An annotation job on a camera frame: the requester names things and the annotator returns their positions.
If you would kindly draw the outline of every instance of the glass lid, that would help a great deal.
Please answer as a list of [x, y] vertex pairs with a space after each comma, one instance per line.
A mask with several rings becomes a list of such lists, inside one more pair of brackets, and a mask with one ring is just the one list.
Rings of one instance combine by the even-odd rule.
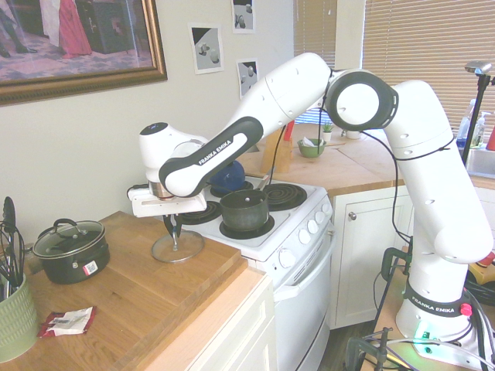
[[33, 248], [36, 256], [70, 256], [93, 246], [104, 234], [104, 227], [99, 222], [85, 220], [75, 223], [71, 220], [72, 223], [60, 225], [59, 221], [40, 235]]

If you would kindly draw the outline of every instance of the franka emika logo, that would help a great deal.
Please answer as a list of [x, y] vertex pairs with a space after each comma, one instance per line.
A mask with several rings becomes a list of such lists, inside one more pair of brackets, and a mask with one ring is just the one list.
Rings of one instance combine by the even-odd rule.
[[232, 139], [227, 139], [224, 143], [219, 145], [216, 149], [212, 150], [208, 155], [204, 156], [201, 158], [198, 162], [199, 165], [204, 165], [206, 164], [209, 160], [211, 160], [215, 155], [218, 153], [222, 152], [225, 148], [227, 148], [229, 145], [232, 144]]
[[424, 303], [423, 301], [418, 300], [414, 296], [411, 299], [414, 302], [416, 302], [419, 305], [421, 305], [422, 307], [429, 309], [430, 311], [441, 311], [441, 312], [445, 312], [445, 313], [453, 313], [454, 312], [454, 309], [453, 308], [439, 308], [439, 307], [434, 307], [433, 305], [429, 305], [429, 304]]

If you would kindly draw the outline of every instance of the pot handle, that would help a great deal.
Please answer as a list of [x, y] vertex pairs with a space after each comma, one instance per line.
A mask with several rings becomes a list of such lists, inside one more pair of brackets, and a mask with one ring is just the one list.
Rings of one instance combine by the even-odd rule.
[[79, 227], [77, 226], [77, 223], [74, 222], [72, 219], [61, 218], [61, 219], [55, 220], [55, 223], [53, 223], [53, 226], [51, 226], [50, 228], [46, 228], [43, 232], [41, 232], [38, 235], [38, 239], [41, 238], [42, 236], [44, 236], [45, 234], [47, 234], [51, 230], [53, 230], [53, 232], [56, 233], [56, 230], [60, 224], [70, 224], [71, 226], [75, 227], [79, 231], [79, 233], [85, 234], [82, 230], [79, 229]]
[[74, 260], [75, 263], [78, 265], [86, 265], [90, 263], [93, 260], [98, 259], [101, 255], [105, 254], [108, 251], [108, 243], [105, 243], [101, 245], [100, 250], [97, 252], [96, 255], [93, 255], [90, 259], [83, 259], [83, 260]]

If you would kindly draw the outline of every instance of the white stove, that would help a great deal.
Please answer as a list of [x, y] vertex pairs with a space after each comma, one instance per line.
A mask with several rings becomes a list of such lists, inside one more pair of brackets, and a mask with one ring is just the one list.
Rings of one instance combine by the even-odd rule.
[[[256, 188], [261, 180], [246, 177], [246, 181]], [[272, 184], [289, 183], [274, 180]], [[314, 249], [313, 245], [326, 231], [333, 211], [323, 187], [290, 184], [304, 189], [306, 200], [292, 209], [270, 211], [275, 225], [262, 236], [243, 240], [227, 237], [220, 231], [221, 216], [197, 225], [186, 225], [184, 221], [183, 229], [193, 230], [211, 240], [241, 250], [242, 256], [248, 259], [249, 264], [268, 273], [274, 280], [274, 286], [277, 287], [291, 268], [297, 266]], [[207, 202], [220, 201], [220, 197], [212, 194], [210, 186], [204, 189], [204, 195]]]
[[[261, 181], [252, 177], [246, 180], [254, 188]], [[295, 186], [302, 189], [306, 199], [291, 209], [270, 211], [274, 226], [259, 237], [239, 240], [224, 236], [220, 214], [195, 225], [187, 225], [187, 214], [183, 214], [183, 229], [240, 249], [250, 266], [272, 278], [278, 369], [316, 371], [329, 338], [325, 318], [330, 301], [330, 259], [336, 240], [330, 222], [333, 210], [323, 187]], [[270, 204], [270, 186], [265, 191]], [[210, 187], [204, 189], [204, 195], [209, 204], [220, 201]]]

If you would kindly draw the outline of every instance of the framed painting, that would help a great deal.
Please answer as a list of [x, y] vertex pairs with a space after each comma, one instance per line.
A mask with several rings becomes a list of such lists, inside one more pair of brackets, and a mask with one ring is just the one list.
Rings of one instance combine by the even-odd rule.
[[164, 80], [154, 0], [0, 0], [0, 105]]

